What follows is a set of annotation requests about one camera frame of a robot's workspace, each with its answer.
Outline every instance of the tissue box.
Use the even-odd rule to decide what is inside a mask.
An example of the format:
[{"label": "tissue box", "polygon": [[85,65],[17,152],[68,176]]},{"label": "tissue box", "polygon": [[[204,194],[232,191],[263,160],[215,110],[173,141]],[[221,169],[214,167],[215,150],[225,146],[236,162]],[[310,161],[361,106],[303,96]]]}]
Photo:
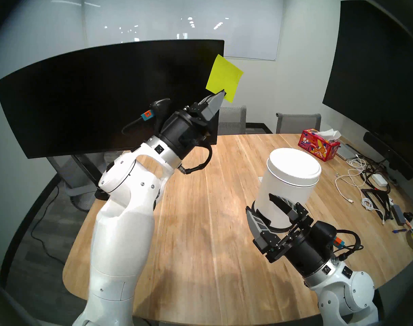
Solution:
[{"label": "tissue box", "polygon": [[333,159],[341,143],[338,140],[326,141],[316,135],[316,132],[318,131],[313,128],[304,130],[299,146],[323,161]]}]

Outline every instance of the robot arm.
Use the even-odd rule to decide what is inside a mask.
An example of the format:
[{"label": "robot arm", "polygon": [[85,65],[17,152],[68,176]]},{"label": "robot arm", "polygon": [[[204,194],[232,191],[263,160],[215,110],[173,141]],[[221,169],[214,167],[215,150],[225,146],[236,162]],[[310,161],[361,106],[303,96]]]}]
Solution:
[{"label": "robot arm", "polygon": [[[280,239],[268,228],[259,211],[246,207],[247,221],[253,243],[270,263],[285,256],[299,271],[305,285],[318,296],[318,308],[325,326],[347,325],[341,316],[354,313],[348,325],[364,326],[378,321],[378,311],[372,299],[374,283],[369,274],[352,271],[344,260],[358,250],[360,239],[348,230],[336,230],[325,222],[313,219],[299,203],[269,194],[273,202],[289,218],[292,227]],[[338,232],[352,233],[355,247],[335,257],[332,242]]]},{"label": "robot arm", "polygon": [[[123,154],[107,167],[99,187],[110,197],[96,216],[89,297],[74,326],[89,322],[99,326],[133,325],[134,290],[149,254],[155,226],[153,210],[175,169],[188,174],[205,168],[210,161],[212,149],[204,139],[224,95],[223,90],[176,111],[162,126],[155,126],[155,135],[140,148]],[[168,103],[169,99],[153,103],[158,123],[165,120],[159,119],[160,104],[167,109]],[[207,161],[195,168],[183,168],[183,158],[196,146],[209,149]],[[147,155],[161,166],[160,179],[136,160],[139,155]]]}]

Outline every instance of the white jar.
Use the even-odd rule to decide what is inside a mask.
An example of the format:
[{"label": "white jar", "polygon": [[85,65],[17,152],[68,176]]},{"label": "white jar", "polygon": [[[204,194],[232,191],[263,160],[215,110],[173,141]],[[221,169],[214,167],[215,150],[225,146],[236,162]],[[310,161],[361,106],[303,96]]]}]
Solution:
[{"label": "white jar", "polygon": [[272,151],[255,200],[255,210],[269,219],[270,226],[277,232],[287,231],[291,226],[289,218],[270,201],[269,194],[305,204],[320,174],[320,164],[306,152],[294,148]]}]

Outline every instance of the yellow sticky note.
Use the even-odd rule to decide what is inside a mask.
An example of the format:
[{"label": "yellow sticky note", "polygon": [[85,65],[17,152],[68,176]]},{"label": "yellow sticky note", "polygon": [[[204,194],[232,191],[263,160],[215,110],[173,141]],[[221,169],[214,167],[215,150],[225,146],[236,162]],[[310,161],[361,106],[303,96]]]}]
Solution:
[{"label": "yellow sticky note", "polygon": [[213,68],[209,74],[206,89],[212,93],[218,93],[225,89],[225,99],[233,101],[238,82],[244,72],[232,63],[228,62],[222,56],[217,55]]}]

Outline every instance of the black tv screen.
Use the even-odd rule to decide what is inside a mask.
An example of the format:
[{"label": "black tv screen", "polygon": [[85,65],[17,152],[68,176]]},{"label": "black tv screen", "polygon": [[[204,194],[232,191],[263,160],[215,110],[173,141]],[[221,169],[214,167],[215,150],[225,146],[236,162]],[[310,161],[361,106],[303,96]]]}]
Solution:
[{"label": "black tv screen", "polygon": [[211,94],[223,50],[223,40],[159,40],[65,53],[0,79],[0,102],[28,158],[128,150],[153,135],[155,119],[121,133],[151,102],[170,98],[173,112]]},{"label": "black tv screen", "polygon": [[323,103],[413,167],[413,38],[370,3],[342,1]]}]

